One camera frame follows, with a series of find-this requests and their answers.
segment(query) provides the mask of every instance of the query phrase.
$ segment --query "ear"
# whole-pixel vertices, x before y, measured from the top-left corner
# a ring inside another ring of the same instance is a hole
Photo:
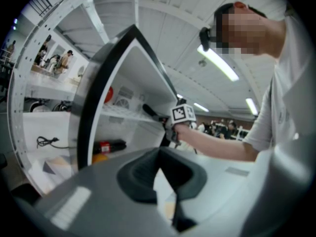
[[[248,6],[242,2],[234,2],[234,8],[246,9]]]

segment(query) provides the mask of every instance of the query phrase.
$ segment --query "black and white marker cube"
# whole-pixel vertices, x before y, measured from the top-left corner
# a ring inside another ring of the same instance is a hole
[[[171,119],[172,119],[172,124],[197,120],[193,107],[187,104],[178,105],[172,108]]]

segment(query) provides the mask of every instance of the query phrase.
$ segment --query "ceiling light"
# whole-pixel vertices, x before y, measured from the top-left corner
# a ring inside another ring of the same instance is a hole
[[[205,107],[203,107],[202,105],[199,105],[199,104],[197,104],[197,103],[194,103],[194,105],[196,106],[196,107],[199,107],[200,109],[202,109],[203,111],[205,111],[205,112],[209,112],[209,110],[207,109],[207,108],[205,108]]]
[[[212,49],[209,49],[207,52],[203,50],[202,45],[197,48],[197,51],[204,55],[207,59],[213,62],[231,81],[239,80],[239,77],[235,71]]]
[[[258,115],[257,108],[256,108],[255,103],[253,102],[252,98],[246,98],[246,102],[247,102],[252,114]]]

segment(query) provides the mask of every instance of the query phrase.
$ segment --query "red ball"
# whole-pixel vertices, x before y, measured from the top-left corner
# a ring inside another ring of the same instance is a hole
[[[108,91],[108,94],[107,94],[107,96],[106,96],[106,98],[104,100],[104,103],[109,102],[112,99],[112,97],[113,97],[113,88],[110,87],[110,89]]]

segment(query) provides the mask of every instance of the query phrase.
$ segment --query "neck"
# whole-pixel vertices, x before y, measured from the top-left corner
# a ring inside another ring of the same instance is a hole
[[[286,24],[285,20],[266,20],[266,34],[264,38],[263,53],[278,59],[285,43]]]

